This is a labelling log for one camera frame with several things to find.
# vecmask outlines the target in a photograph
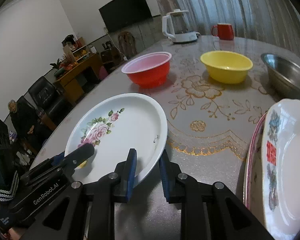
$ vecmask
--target power cord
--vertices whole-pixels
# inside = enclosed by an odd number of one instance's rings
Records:
[[[117,48],[117,50],[123,55],[124,61],[127,61],[128,59],[127,59],[126,55],[124,55],[124,54],[118,49],[118,47],[115,45],[115,43],[113,42],[113,40],[112,40],[112,38],[111,38],[111,36],[109,35],[108,32],[107,32],[107,35],[109,36],[110,40],[112,41],[112,44],[113,44],[113,45]]]

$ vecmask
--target pink rose pattern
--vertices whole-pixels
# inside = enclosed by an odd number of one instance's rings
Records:
[[[100,144],[100,139],[106,134],[110,134],[110,127],[113,126],[112,122],[115,122],[119,118],[119,114],[124,111],[124,108],[121,108],[116,113],[112,110],[108,114],[108,118],[95,118],[91,122],[87,123],[87,127],[81,129],[84,135],[81,137],[80,144],[78,148],[86,143],[91,143],[93,146]]]
[[[119,117],[119,114],[118,113],[113,113],[111,116],[110,116],[110,120],[112,122],[116,121]]]

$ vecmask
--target white kettle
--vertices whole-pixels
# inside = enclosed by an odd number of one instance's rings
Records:
[[[162,33],[164,36],[168,37],[175,43],[196,41],[197,34],[200,35],[199,32],[195,32],[191,29],[189,24],[189,19],[187,14],[189,11],[175,9],[173,12],[167,13],[167,15],[162,17]]]

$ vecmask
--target red bowl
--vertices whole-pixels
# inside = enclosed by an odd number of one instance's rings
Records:
[[[167,79],[171,57],[168,52],[149,53],[128,62],[121,71],[142,88],[158,87]]]

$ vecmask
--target elderly woman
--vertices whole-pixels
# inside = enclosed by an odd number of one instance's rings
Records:
[[[51,135],[51,130],[38,122],[38,116],[34,109],[24,103],[16,103],[11,100],[8,103],[10,117],[17,134],[26,138],[30,145],[39,152],[42,143]]]

